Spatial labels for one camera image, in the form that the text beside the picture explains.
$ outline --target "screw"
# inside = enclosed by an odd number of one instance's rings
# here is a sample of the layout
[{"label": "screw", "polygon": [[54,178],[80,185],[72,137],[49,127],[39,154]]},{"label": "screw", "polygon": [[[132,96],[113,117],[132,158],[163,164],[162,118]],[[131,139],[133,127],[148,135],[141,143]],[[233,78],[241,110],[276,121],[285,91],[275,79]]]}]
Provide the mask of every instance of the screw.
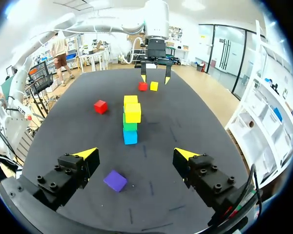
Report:
[{"label": "screw", "polygon": [[218,167],[217,167],[217,166],[215,166],[215,165],[213,165],[213,166],[211,167],[211,170],[212,170],[213,172],[216,172],[216,171],[217,171],[217,169],[218,169]]},{"label": "screw", "polygon": [[52,182],[52,183],[50,184],[50,188],[51,188],[52,190],[56,190],[57,187],[58,187],[58,185],[57,185],[56,183],[54,183],[54,182]]},{"label": "screw", "polygon": [[66,170],[65,170],[65,174],[67,174],[67,175],[71,175],[71,174],[72,174],[72,170],[71,170],[71,169],[66,169]]},{"label": "screw", "polygon": [[200,170],[200,174],[201,174],[202,176],[205,176],[205,175],[206,175],[206,172],[207,172],[206,169],[201,169],[201,170]]},{"label": "screw", "polygon": [[221,188],[222,188],[221,184],[215,184],[214,185],[214,191],[217,192],[217,193],[220,192]]},{"label": "screw", "polygon": [[228,181],[227,181],[229,184],[233,184],[234,183],[234,177],[233,176],[230,176],[228,178]]},{"label": "screw", "polygon": [[55,165],[55,166],[54,166],[54,170],[56,170],[56,171],[60,171],[60,170],[61,170],[61,167],[60,167],[59,165]]},{"label": "screw", "polygon": [[41,184],[45,183],[45,180],[44,180],[43,176],[41,176],[41,175],[37,176],[37,181]]}]

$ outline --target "ceiling light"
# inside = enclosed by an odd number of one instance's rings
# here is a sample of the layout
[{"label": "ceiling light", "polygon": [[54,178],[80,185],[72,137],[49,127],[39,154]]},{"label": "ceiling light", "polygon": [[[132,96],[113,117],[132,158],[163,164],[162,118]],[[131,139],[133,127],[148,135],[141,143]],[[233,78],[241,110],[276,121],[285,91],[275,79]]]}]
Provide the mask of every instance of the ceiling light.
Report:
[{"label": "ceiling light", "polygon": [[205,6],[199,3],[198,0],[184,0],[182,6],[191,11],[199,11],[205,9]]},{"label": "ceiling light", "polygon": [[94,8],[94,9],[104,9],[109,7],[109,1],[108,0],[95,0],[89,2],[89,4]]}]

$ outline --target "beige shirt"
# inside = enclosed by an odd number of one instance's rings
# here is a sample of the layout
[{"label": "beige shirt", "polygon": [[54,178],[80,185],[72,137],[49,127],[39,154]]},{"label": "beige shirt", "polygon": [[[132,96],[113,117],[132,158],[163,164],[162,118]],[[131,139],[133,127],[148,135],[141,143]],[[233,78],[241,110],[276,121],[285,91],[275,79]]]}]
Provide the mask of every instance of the beige shirt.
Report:
[{"label": "beige shirt", "polygon": [[55,38],[52,43],[52,51],[54,53],[54,57],[58,55],[62,55],[66,53],[66,41],[62,38]]}]

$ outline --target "green cube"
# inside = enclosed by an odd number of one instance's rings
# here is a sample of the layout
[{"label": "green cube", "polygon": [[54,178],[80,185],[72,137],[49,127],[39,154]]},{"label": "green cube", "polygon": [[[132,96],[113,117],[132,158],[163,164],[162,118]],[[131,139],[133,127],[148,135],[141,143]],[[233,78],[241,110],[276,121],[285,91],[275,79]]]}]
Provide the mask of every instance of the green cube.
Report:
[{"label": "green cube", "polygon": [[123,126],[124,126],[124,131],[137,131],[138,130],[137,123],[126,123],[125,113],[123,113]]}]

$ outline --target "black mat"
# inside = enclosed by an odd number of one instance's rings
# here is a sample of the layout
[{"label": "black mat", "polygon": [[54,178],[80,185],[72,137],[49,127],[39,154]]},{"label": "black mat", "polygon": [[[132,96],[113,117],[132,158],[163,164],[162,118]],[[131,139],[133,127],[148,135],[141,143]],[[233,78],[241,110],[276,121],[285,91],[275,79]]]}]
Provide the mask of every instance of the black mat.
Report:
[{"label": "black mat", "polygon": [[[160,82],[158,92],[139,92],[139,69],[85,73],[61,96],[35,136],[23,175],[36,183],[59,156],[93,147],[101,164],[59,213],[107,230],[192,234],[206,228],[214,211],[183,184],[172,165],[175,147],[208,153],[237,186],[246,181],[242,159],[215,115],[174,72],[168,85],[164,77],[165,70],[148,69],[148,83]],[[124,95],[138,95],[142,107],[136,145],[124,145]],[[99,99],[108,103],[104,115],[93,109]],[[103,182],[112,169],[128,179],[120,193]]]}]

